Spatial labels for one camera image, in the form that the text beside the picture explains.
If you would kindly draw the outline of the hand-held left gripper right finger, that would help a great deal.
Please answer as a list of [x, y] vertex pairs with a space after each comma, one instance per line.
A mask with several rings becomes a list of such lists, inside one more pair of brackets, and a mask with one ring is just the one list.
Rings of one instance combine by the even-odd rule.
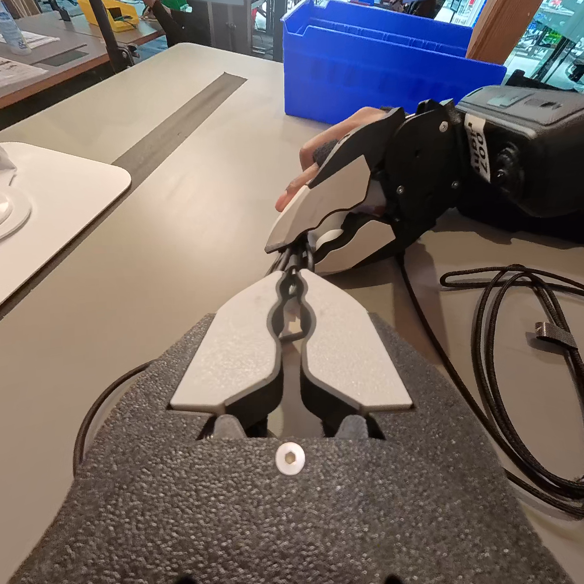
[[369, 312], [308, 269], [296, 278], [305, 332], [301, 398], [324, 432], [335, 433], [350, 415], [410, 410], [413, 400]]

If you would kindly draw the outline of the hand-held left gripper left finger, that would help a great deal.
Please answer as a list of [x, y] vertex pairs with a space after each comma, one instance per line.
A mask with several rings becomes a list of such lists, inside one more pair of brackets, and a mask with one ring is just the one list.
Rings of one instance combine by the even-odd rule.
[[221, 306], [170, 399], [172, 410], [232, 415], [248, 428], [279, 406], [287, 284], [286, 273], [275, 271]]

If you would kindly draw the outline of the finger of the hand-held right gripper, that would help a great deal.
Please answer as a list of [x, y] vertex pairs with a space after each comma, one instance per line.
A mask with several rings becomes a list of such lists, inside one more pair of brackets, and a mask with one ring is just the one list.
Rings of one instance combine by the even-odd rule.
[[267, 238], [266, 253], [283, 250], [330, 215], [365, 201], [373, 172], [383, 163], [390, 139], [406, 120], [402, 107], [381, 110], [386, 112], [381, 119], [315, 150], [317, 175], [279, 213]]
[[314, 230], [314, 271], [340, 273], [395, 240], [391, 224], [368, 214], [333, 214]]

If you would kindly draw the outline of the person's right forearm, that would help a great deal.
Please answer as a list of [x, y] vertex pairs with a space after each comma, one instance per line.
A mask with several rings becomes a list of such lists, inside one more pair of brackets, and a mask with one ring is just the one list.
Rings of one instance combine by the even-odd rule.
[[557, 217], [534, 217], [515, 207], [487, 205], [459, 205], [458, 212], [471, 219], [500, 230], [561, 239], [573, 244], [583, 244], [583, 212], [577, 211]]

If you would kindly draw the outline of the person's right hand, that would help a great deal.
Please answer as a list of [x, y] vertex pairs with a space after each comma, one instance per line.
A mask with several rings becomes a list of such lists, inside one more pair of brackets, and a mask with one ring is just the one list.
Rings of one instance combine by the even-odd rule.
[[344, 121], [331, 126], [307, 141], [299, 151], [300, 165], [302, 173], [293, 179], [275, 204], [278, 212], [284, 211], [286, 206], [293, 200], [296, 193], [307, 185], [317, 175], [319, 166], [314, 162], [313, 155], [320, 146], [332, 140], [340, 140], [355, 128], [369, 123], [373, 123], [385, 116], [385, 111], [374, 107], [363, 107], [356, 113], [346, 118]]

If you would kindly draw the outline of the large blue plastic bin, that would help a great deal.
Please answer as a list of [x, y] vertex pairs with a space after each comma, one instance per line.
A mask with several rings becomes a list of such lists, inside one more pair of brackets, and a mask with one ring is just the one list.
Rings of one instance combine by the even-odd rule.
[[369, 5], [302, 1], [282, 18], [284, 112], [336, 124], [362, 107], [458, 102], [504, 65], [465, 57], [472, 29]]

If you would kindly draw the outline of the wooden support beam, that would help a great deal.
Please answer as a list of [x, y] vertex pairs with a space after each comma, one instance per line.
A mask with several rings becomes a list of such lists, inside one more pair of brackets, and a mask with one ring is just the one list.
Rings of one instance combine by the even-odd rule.
[[486, 1], [466, 58], [503, 64], [526, 31], [542, 1]]

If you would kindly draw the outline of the white metal stand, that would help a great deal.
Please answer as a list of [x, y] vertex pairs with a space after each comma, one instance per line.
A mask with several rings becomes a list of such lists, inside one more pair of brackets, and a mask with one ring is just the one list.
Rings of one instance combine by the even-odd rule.
[[131, 186], [117, 166], [1, 143], [1, 303]]

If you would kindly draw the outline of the black tripod pole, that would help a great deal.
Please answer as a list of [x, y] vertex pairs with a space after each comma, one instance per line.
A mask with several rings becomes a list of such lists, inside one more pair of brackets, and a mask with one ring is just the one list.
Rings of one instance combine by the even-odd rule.
[[112, 65], [113, 72], [118, 74], [134, 66], [134, 57], [127, 47], [122, 47], [117, 42], [109, 22], [108, 12], [102, 1], [89, 1], [97, 26], [100, 29], [105, 42], [107, 55]]

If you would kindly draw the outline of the yellow plastic bin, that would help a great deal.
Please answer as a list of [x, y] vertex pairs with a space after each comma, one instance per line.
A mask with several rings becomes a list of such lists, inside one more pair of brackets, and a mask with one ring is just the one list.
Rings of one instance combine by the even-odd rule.
[[[77, 4], [90, 25], [98, 26], [90, 1], [77, 1]], [[135, 8], [121, 1], [102, 1], [114, 33], [137, 29], [140, 18]]]

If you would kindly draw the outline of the wood-edged grey table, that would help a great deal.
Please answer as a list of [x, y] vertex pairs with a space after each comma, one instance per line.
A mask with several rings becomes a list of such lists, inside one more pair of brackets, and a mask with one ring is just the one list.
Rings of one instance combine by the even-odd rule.
[[15, 55], [2, 44], [2, 58], [45, 71], [37, 77], [2, 86], [2, 109], [109, 62], [99, 26], [88, 23], [84, 15], [72, 16], [66, 22], [57, 12], [46, 12], [16, 22], [24, 32], [57, 40], [33, 49], [28, 55]]

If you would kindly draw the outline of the white bottle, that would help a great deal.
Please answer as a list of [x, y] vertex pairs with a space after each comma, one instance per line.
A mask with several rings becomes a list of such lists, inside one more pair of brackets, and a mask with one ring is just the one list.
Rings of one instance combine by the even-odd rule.
[[16, 55], [30, 55], [32, 49], [23, 36], [22, 31], [16, 24], [10, 11], [1, 1], [1, 37], [2, 42], [7, 45], [11, 53]]

